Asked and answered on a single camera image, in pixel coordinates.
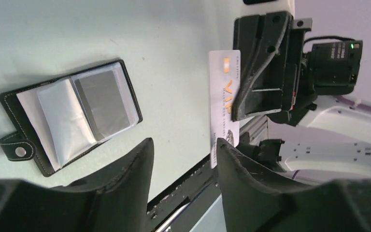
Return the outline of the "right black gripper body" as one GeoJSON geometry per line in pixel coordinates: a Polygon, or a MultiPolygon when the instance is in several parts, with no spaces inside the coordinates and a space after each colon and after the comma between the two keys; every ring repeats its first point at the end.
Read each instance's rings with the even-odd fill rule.
{"type": "Polygon", "coordinates": [[[363,41],[337,35],[305,38],[312,20],[298,19],[291,24],[294,34],[294,77],[285,80],[280,112],[268,114],[278,124],[296,126],[309,112],[317,109],[318,96],[346,95],[357,83],[363,41]]]}

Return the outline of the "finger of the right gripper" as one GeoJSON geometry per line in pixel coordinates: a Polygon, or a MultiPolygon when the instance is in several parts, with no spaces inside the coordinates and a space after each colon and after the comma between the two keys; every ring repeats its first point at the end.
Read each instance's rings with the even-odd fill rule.
{"type": "Polygon", "coordinates": [[[288,11],[235,19],[233,48],[241,54],[241,83],[232,105],[233,121],[281,112],[291,20],[288,11]]]}

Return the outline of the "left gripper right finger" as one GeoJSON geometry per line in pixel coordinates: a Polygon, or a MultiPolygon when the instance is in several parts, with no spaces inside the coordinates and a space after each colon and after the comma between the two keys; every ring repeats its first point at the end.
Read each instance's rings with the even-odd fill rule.
{"type": "Polygon", "coordinates": [[[312,186],[284,177],[282,140],[217,140],[217,170],[229,232],[371,232],[371,179],[312,186]]]}

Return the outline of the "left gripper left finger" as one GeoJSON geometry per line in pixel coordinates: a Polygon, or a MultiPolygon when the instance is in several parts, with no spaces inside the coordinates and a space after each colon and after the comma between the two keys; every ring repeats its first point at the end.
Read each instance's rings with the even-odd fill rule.
{"type": "Polygon", "coordinates": [[[0,180],[0,232],[141,232],[146,221],[154,142],[68,186],[0,180]]]}

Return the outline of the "thin white credit card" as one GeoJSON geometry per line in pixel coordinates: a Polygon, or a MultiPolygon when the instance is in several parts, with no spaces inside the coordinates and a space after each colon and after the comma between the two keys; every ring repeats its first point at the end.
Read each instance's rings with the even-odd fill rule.
{"type": "Polygon", "coordinates": [[[217,50],[209,52],[209,93],[211,168],[217,166],[217,139],[224,138],[237,146],[240,124],[233,121],[232,107],[240,88],[240,51],[217,50]]]}

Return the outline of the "black leather card holder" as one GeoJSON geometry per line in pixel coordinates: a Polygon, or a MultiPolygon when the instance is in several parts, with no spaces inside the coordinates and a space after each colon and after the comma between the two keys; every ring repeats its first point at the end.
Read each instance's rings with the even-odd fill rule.
{"type": "Polygon", "coordinates": [[[0,138],[9,161],[34,160],[49,177],[116,135],[138,125],[143,116],[126,65],[116,59],[92,68],[0,94],[0,103],[15,131],[0,138]],[[111,70],[131,126],[109,139],[97,141],[73,80],[111,70]]]}

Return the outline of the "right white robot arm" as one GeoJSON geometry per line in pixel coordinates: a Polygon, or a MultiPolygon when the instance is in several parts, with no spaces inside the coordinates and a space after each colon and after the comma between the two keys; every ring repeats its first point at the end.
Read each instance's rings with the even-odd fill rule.
{"type": "Polygon", "coordinates": [[[273,171],[371,177],[371,103],[348,97],[358,81],[363,41],[306,37],[311,29],[310,18],[295,19],[287,11],[235,19],[233,48],[241,54],[241,83],[231,117],[262,116],[334,135],[323,141],[259,142],[253,158],[273,171]]]}

